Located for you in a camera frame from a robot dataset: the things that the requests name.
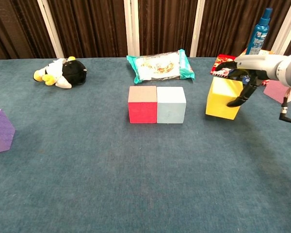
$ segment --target plush penguin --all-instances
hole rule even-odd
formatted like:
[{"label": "plush penguin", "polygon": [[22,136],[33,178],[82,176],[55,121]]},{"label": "plush penguin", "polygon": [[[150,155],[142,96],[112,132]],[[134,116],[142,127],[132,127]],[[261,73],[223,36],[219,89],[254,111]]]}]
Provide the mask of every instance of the plush penguin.
[{"label": "plush penguin", "polygon": [[86,79],[86,68],[75,57],[60,58],[46,67],[37,70],[33,79],[37,82],[45,81],[48,86],[56,85],[60,88],[70,89],[73,85],[83,84]]}]

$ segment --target teal and white package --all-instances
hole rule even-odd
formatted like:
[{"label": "teal and white package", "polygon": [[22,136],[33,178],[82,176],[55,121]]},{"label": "teal and white package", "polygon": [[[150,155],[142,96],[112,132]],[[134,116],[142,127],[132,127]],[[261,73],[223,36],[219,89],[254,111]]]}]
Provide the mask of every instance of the teal and white package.
[{"label": "teal and white package", "polygon": [[135,83],[167,79],[195,79],[184,50],[166,52],[149,56],[127,56],[135,70]]}]

